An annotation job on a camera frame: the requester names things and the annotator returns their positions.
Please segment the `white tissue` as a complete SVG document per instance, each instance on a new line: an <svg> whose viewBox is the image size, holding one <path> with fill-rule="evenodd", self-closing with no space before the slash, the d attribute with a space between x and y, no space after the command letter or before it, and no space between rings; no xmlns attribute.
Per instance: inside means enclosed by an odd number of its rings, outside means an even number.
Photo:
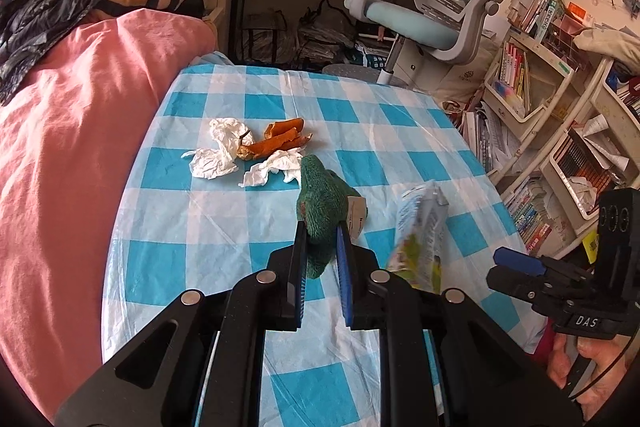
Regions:
<svg viewBox="0 0 640 427"><path fill-rule="evenodd" d="M225 150L232 159L238 157L242 145L254 143L250 128L239 119L232 117L214 118L209 121L209 135L221 150Z"/></svg>
<svg viewBox="0 0 640 427"><path fill-rule="evenodd" d="M283 182L296 181L302 183L302 149L294 147L292 150L276 150L267 159L259 161L243 174L239 187L264 186L271 173L282 173Z"/></svg>
<svg viewBox="0 0 640 427"><path fill-rule="evenodd" d="M234 157L224 148L188 150L181 157L190 160L190 173L196 179L213 180L238 170Z"/></svg>

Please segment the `large orange peel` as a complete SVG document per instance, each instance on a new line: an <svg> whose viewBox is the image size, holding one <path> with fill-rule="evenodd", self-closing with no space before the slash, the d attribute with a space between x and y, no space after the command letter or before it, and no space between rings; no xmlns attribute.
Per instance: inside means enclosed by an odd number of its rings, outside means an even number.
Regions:
<svg viewBox="0 0 640 427"><path fill-rule="evenodd" d="M271 156L277 150L292 150L292 148L306 145L312 138L311 134L302 135L295 128L287 132L273 135L271 138L250 145L240 145L236 156L243 160L257 160Z"/></svg>

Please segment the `white book trolley near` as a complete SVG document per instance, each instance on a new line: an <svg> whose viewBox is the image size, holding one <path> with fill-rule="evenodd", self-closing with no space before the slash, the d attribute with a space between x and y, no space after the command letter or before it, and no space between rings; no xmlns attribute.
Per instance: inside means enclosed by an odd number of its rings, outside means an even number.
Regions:
<svg viewBox="0 0 640 427"><path fill-rule="evenodd" d="M594 242L600 198L639 186L639 117L610 86L615 63L600 58L566 116L534 130L522 165L496 183L525 250L562 257Z"/></svg>

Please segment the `white book trolley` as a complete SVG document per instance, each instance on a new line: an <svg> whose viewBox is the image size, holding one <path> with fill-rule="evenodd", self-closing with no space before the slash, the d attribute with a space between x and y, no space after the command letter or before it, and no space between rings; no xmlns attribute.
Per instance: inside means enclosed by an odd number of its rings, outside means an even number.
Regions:
<svg viewBox="0 0 640 427"><path fill-rule="evenodd" d="M511 0L509 29L484 80L483 106L524 142L537 124L560 122L591 67L562 33L564 0Z"/></svg>
<svg viewBox="0 0 640 427"><path fill-rule="evenodd" d="M639 186L639 117L610 86L615 63L600 58L566 116L534 130L522 165L496 183L525 250L562 257L594 242L600 198Z"/></svg>

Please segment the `small orange peel piece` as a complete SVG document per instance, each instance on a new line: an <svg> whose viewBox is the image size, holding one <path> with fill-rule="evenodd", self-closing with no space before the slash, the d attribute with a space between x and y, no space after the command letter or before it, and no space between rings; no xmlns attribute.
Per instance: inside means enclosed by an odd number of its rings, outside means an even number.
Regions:
<svg viewBox="0 0 640 427"><path fill-rule="evenodd" d="M280 120L273 121L271 124L268 124L267 128L264 131L264 138L271 139L275 136L285 134L290 130L294 130L294 133L297 134L303 130L304 120L303 118L293 118L288 120Z"/></svg>

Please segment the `white book trolley far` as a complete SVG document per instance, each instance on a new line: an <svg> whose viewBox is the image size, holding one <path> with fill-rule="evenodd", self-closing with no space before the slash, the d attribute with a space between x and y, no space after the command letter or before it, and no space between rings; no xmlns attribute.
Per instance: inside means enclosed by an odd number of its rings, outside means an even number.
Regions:
<svg viewBox="0 0 640 427"><path fill-rule="evenodd" d="M564 0L511 0L509 29L484 80L483 106L524 142L537 124L560 122L591 67L562 33Z"/></svg>

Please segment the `black bags under desk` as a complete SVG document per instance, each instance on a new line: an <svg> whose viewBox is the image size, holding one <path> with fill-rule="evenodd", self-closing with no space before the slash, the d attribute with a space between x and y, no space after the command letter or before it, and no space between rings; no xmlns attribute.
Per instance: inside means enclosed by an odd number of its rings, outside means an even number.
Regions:
<svg viewBox="0 0 640 427"><path fill-rule="evenodd" d="M290 20L281 10L243 16L236 26L234 52L247 65L311 72L364 61L356 25L329 0L306 9L298 20Z"/></svg>

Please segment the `pink duvet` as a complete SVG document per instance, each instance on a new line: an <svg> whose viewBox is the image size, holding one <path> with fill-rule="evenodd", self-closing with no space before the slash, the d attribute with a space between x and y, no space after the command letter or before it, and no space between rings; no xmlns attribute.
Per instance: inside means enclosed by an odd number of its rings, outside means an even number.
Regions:
<svg viewBox="0 0 640 427"><path fill-rule="evenodd" d="M100 366L108 243L146 130L216 46L171 13L81 25L1 109L1 355L46 418Z"/></svg>

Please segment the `black puffer jacket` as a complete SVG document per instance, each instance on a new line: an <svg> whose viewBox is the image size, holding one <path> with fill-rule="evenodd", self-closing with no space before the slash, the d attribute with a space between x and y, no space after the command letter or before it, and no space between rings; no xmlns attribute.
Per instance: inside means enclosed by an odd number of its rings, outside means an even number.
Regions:
<svg viewBox="0 0 640 427"><path fill-rule="evenodd" d="M14 0L1 9L1 103L102 0Z"/></svg>

